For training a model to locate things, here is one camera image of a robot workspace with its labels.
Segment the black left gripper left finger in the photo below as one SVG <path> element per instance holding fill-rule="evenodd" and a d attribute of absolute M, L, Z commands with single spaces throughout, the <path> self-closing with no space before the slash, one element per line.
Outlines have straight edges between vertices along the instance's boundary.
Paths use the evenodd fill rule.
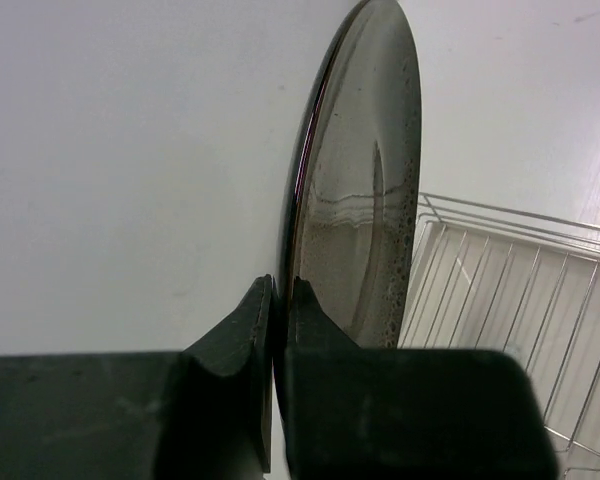
<path fill-rule="evenodd" d="M 261 479 L 275 284 L 181 351 L 0 356 L 0 479 Z"/>

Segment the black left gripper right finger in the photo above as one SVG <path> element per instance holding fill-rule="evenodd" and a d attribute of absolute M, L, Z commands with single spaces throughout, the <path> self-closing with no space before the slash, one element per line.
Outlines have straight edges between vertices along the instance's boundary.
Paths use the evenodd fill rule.
<path fill-rule="evenodd" d="M 555 479 L 523 368 L 494 350 L 363 348 L 296 280 L 280 407 L 294 479 Z"/>

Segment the brown round plate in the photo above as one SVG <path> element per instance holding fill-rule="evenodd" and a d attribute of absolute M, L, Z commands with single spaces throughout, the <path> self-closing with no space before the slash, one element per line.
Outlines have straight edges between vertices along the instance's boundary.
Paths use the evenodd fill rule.
<path fill-rule="evenodd" d="M 419 197 L 418 56 L 396 1 L 360 1 L 317 72 L 295 142 L 276 275 L 282 350 L 324 314 L 341 346 L 395 348 L 406 310 Z"/>

